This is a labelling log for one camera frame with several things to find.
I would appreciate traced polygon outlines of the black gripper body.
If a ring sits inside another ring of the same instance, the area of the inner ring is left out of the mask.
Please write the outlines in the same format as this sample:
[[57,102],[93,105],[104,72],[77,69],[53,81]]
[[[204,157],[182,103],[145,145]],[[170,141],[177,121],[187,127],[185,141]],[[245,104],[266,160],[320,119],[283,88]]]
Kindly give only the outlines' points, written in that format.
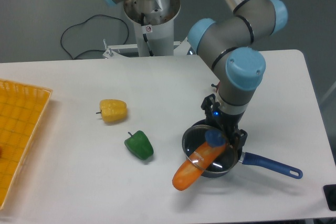
[[238,123],[245,111],[227,112],[215,99],[215,94],[204,98],[201,109],[205,112],[205,119],[201,120],[201,124],[222,130],[226,135],[233,135],[238,130]]

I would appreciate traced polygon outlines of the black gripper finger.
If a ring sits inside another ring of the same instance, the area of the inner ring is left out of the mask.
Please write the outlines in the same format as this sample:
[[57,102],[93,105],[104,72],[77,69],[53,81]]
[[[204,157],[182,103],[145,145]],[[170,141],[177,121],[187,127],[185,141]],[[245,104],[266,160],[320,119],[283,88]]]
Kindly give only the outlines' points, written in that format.
[[224,133],[228,139],[229,145],[234,144],[234,127],[225,127]]
[[243,150],[243,146],[246,143],[248,133],[243,129],[236,129],[233,137],[234,137],[233,147],[237,151],[237,153],[240,154]]

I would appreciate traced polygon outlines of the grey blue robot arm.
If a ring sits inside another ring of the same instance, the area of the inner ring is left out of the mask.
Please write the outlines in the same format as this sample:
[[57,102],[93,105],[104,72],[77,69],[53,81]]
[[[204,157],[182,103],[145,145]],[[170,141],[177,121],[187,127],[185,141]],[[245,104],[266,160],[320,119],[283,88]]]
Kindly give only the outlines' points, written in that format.
[[[247,135],[238,123],[260,85],[266,69],[264,57],[251,48],[261,38],[284,28],[288,12],[280,0],[225,0],[233,17],[223,23],[199,20],[187,41],[219,79],[215,95],[202,104],[205,123],[221,129],[231,146],[240,151]],[[105,0],[123,4],[134,24],[139,56],[170,56],[174,50],[173,21],[180,0]]]

